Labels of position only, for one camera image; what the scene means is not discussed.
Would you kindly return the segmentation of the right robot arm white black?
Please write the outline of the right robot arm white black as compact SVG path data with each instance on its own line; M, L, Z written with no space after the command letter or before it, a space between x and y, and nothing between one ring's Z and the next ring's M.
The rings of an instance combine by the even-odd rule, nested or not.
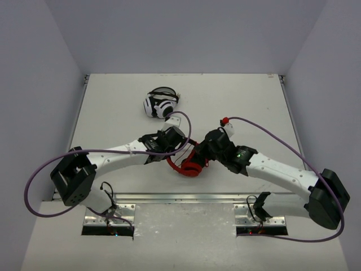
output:
M230 140L231 134L223 128L210 131L196 146L196 153L220 162L234 174L268 181L290 192L287 195L260 193L252 206L257 219L298 216L310 218L326 229L337 229L350 195L334 171L324 169L316 174L283 164L251 147L235 145Z

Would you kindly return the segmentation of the red black headphones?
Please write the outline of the red black headphones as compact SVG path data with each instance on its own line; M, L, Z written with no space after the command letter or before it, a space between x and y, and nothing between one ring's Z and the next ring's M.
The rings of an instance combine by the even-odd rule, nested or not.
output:
M200 156L194 150L179 165L176 165L170 156L167 157L166 161L173 170L186 177L197 177L204 168L209 166L209 160Z

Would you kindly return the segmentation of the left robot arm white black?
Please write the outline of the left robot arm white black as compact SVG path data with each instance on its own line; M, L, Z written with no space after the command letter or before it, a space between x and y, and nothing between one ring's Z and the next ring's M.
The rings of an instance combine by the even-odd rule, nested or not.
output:
M96 213L112 215L117 209L115 200L94 181L121 168L162 161L185 141L184 133L171 126L105 152L75 147L52 170L50 178L65 206L83 205Z

